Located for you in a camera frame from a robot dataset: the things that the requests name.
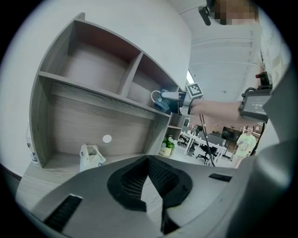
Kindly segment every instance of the white plastic bag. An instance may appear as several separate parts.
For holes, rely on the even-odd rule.
[[[80,172],[102,166],[106,159],[99,153],[97,146],[83,144],[80,151]]]

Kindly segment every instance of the mug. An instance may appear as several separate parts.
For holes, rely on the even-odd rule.
[[[169,110],[170,100],[164,99],[161,97],[161,94],[163,92],[168,92],[168,90],[162,89],[161,91],[154,90],[151,93],[151,99],[154,102],[154,106],[161,112],[166,113]],[[153,93],[159,93],[156,100],[153,99],[152,95]]]

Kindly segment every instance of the white ceiling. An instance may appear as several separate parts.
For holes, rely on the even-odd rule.
[[[204,92],[204,99],[235,101],[260,49],[256,25],[221,26],[211,20],[206,26],[198,6],[206,0],[168,0],[192,31],[190,74]]]

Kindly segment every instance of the mug handle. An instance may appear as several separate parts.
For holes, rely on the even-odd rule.
[[[154,90],[154,91],[151,93],[151,99],[152,99],[152,101],[153,101],[154,103],[155,103],[155,101],[153,100],[152,94],[155,93],[155,92],[160,93],[160,91],[158,91],[158,90]]]

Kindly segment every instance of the bottle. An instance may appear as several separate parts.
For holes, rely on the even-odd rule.
[[[30,126],[28,124],[28,127],[27,127],[27,130],[26,130],[26,142],[27,142],[27,146],[30,150],[30,157],[31,157],[31,160],[38,164],[38,160],[37,160],[37,155],[34,151],[34,148],[32,146],[32,139],[31,139],[31,133],[30,133]]]

